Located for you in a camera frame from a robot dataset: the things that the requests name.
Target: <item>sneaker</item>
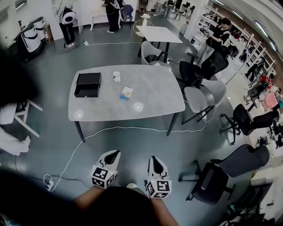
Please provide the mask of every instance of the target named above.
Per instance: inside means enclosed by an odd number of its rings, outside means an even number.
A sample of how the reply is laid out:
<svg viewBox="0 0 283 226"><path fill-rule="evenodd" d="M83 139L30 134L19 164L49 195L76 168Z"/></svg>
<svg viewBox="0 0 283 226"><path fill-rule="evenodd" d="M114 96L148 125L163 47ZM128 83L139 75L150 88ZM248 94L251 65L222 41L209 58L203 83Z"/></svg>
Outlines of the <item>sneaker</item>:
<svg viewBox="0 0 283 226"><path fill-rule="evenodd" d="M110 34L114 34L115 32L114 31L109 31L109 29L107 30L108 33Z"/></svg>
<svg viewBox="0 0 283 226"><path fill-rule="evenodd" d="M135 183L130 183L130 184L128 184L127 186L126 186L126 188L130 188L130 189L132 189L132 188L137 188L138 186L135 184Z"/></svg>

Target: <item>gray table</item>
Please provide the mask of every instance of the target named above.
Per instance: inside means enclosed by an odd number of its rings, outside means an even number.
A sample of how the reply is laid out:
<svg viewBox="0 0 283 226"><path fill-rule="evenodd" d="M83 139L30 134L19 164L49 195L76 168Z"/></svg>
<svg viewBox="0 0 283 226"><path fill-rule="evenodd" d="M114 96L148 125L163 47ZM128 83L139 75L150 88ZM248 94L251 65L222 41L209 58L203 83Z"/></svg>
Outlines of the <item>gray table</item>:
<svg viewBox="0 0 283 226"><path fill-rule="evenodd" d="M121 82L113 80L113 72L121 73ZM101 72L98 98L76 98L74 95L79 74ZM120 99L124 87L133 89L130 99ZM168 67L151 65L115 65L91 68L76 73L69 95L68 114L75 121L84 142L79 121L118 121L174 114L172 129L185 104L179 84Z"/></svg>

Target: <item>black pants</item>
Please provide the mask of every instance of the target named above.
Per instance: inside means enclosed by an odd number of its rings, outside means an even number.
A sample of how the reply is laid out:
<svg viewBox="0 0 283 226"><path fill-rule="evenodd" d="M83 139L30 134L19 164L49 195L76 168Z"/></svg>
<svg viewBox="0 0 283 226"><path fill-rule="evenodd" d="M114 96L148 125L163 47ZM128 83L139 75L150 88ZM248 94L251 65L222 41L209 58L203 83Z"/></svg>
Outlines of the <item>black pants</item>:
<svg viewBox="0 0 283 226"><path fill-rule="evenodd" d="M246 74L247 77L249 77L249 75L252 74L252 76L251 76L251 81L253 81L253 79L255 78L254 72L256 71L257 67L258 67L257 64L254 64L254 65L248 70L248 72L247 72L247 74Z"/></svg>
<svg viewBox="0 0 283 226"><path fill-rule="evenodd" d="M118 31L119 29L119 26L118 26L119 11L115 9L112 14L107 14L107 18L108 18L109 25L110 25L109 31L111 32Z"/></svg>
<svg viewBox="0 0 283 226"><path fill-rule="evenodd" d="M60 23L60 28L61 28L61 30L63 32L64 39L65 39L65 42L66 42L67 45L70 45L72 42L75 41L74 28L73 28L73 24L72 23L69 23L69 24L62 24L62 23Z"/></svg>

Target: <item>white cable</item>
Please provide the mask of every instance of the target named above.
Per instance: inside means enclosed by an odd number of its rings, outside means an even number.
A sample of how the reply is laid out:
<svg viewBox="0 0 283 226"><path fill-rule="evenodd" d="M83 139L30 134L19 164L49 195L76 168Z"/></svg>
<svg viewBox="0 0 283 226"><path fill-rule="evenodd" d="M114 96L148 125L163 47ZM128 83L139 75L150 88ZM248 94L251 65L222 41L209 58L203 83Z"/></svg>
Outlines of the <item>white cable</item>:
<svg viewBox="0 0 283 226"><path fill-rule="evenodd" d="M45 185L47 185L47 184L45 183L45 179L47 179L47 178L49 178L51 181L53 181L52 176L51 176L49 173L46 173L46 174L44 174L44 176L43 176L43 183L44 183Z"/></svg>
<svg viewBox="0 0 283 226"><path fill-rule="evenodd" d="M206 124L208 123L208 122L206 122L204 119L203 119L203 121L204 121L204 126L203 126L201 129L199 129L199 130L194 130L194 131L190 131L190 130L173 130L173 131L171 131L171 132L196 132L196 131L202 131L202 130L204 129L204 127L206 126ZM134 126L130 126L130 127L115 126L115 127L112 127L112 128L104 128L104 129L102 129L102 130L96 132L95 134L86 137L85 140L88 139L89 137L95 136L96 134L98 134L98 133L100 133L100 132L102 132L102 131L110 130L110 129L115 129L115 128L121 128L121 129L129 129L129 128L132 128L132 129L146 129L146 130L154 130L154 131L158 131L158 132L167 132L167 131L168 131L168 130L159 130L159 129L154 129L154 128L143 128L143 127L134 127ZM72 158L73 158L73 156L74 156L74 154L75 154L75 151L78 149L78 147L81 145L82 142L83 142L83 141L81 141L81 142L78 144L78 146L76 147L76 149L73 151L73 153L72 153L72 155L71 155L71 158L69 159L69 161L68 161L66 167L64 168L64 170L63 170L62 173L60 174L59 180L56 182L54 188L53 188L52 190L50 190L51 192L55 190L57 184L58 184L59 181L61 180L61 177L62 177L63 173L66 171L66 169L67 169L69 163L71 162L71 160L72 160ZM44 177L43 177L43 181L44 181L46 175L49 175L49 176L51 177L50 174L46 173L46 174L44 175Z"/></svg>
<svg viewBox="0 0 283 226"><path fill-rule="evenodd" d="M209 121L206 121L206 120L205 120L206 123L209 123L211 120L213 120L214 113L216 112L216 109L217 109L222 103L224 103L224 102L226 102L226 103L228 103L228 104L231 105L231 103L228 102L228 101L223 101L223 102L221 102L221 103L215 108L215 110L214 110L214 112L213 112L213 115L212 115L212 118L211 118Z"/></svg>
<svg viewBox="0 0 283 226"><path fill-rule="evenodd" d="M206 123L205 123L205 121L204 121L204 126L203 126L200 130L194 130L194 131L190 131L190 130L174 130L174 131L171 131L171 132L196 132L196 131L202 131L205 126L206 126ZM153 128L132 127L132 126L130 126L130 127L115 126L115 127L112 127L112 128L105 128L105 129L102 129L102 130L98 131L97 133L86 137L85 140L86 140L87 138L89 138L89 137L95 136L96 134L98 134L98 133L100 133L100 132L102 132L102 131L104 131L104 130L115 129L115 128L122 128L122 129L134 128L134 129L154 130L154 131L158 131L158 132L167 132L167 130L159 130L159 129L153 129ZM68 167L70 161L72 160L75 151L78 149L78 147L80 146L80 144L81 144L82 142L83 142L83 141L81 141L81 142L78 144L78 146L76 147L76 149L73 151L73 153L72 153L72 155L71 155L71 158L69 159L69 161L68 161L68 163L67 163L65 169L64 169L64 170L62 171L62 173L60 174L59 180L56 182L54 188L53 188L52 190L50 190L51 192L55 190L57 184L58 184L59 181L61 180L61 177L62 177L63 173L66 171L66 169L67 169L67 167Z"/></svg>
<svg viewBox="0 0 283 226"><path fill-rule="evenodd" d="M92 46L92 45L106 45L106 44L129 44L129 43L141 44L141 42L121 42L121 43L97 43L97 44L91 44L91 45L87 45L87 46Z"/></svg>

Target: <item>woman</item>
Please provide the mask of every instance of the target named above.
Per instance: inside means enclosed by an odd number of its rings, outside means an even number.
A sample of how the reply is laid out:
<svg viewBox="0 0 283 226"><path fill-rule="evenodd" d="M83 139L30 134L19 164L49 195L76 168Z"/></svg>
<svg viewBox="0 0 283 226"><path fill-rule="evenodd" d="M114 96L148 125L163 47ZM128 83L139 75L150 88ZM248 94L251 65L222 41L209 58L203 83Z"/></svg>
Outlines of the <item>woman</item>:
<svg viewBox="0 0 283 226"><path fill-rule="evenodd" d="M228 18L221 20L221 25L215 28L214 33L204 43L199 51L199 64L205 61L212 53L223 45L230 36L231 21Z"/></svg>
<svg viewBox="0 0 283 226"><path fill-rule="evenodd" d="M119 10L115 9L114 0L105 0L103 7L106 8L106 14L109 21L110 28L107 30L108 33L115 33L119 29L118 19L119 19Z"/></svg>

